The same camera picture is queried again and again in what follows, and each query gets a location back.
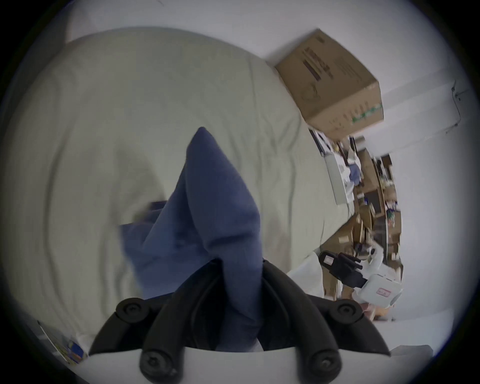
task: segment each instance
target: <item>bed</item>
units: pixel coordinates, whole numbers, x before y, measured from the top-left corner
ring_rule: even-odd
[[[95,335],[138,296],[118,226],[172,193],[205,126],[261,213],[264,258],[287,272],[349,216],[276,71],[232,45],[165,28],[70,42],[9,118],[0,225],[6,281],[29,315]]]

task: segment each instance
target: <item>mattress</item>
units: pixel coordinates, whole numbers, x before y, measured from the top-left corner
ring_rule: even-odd
[[[262,59],[164,28],[82,37],[32,83],[2,146],[2,264],[23,310],[65,335],[94,335],[139,295],[118,226],[168,199],[200,126],[244,179],[264,258],[283,271],[348,219],[308,126]]]

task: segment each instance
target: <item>label on box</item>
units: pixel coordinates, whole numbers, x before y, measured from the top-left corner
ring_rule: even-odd
[[[388,297],[391,294],[391,291],[384,289],[384,288],[378,288],[377,294],[383,297]]]
[[[350,243],[350,236],[340,236],[338,242],[340,244]]]
[[[333,264],[333,257],[332,256],[325,256],[325,260],[324,260],[324,263],[325,264],[328,264],[328,265],[332,265]]]

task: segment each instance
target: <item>blue fabric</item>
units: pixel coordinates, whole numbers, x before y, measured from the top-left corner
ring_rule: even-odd
[[[355,185],[359,185],[361,181],[360,168],[357,164],[351,164],[350,168],[350,181]]]
[[[175,191],[138,223],[121,226],[144,299],[175,291],[214,258],[228,304],[217,350],[247,351],[262,324],[262,244],[257,206],[213,136],[199,128]]]

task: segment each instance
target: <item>screw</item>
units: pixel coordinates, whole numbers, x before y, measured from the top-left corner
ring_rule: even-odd
[[[330,365],[332,365],[332,361],[330,359],[325,359],[320,363],[320,368],[322,368],[322,370],[328,370]]]
[[[129,315],[133,313],[137,313],[139,311],[140,311],[140,305],[138,305],[137,303],[130,303],[125,307],[125,313]]]
[[[144,352],[140,361],[140,369],[150,376],[173,376],[176,370],[172,365],[170,357],[157,351]]]

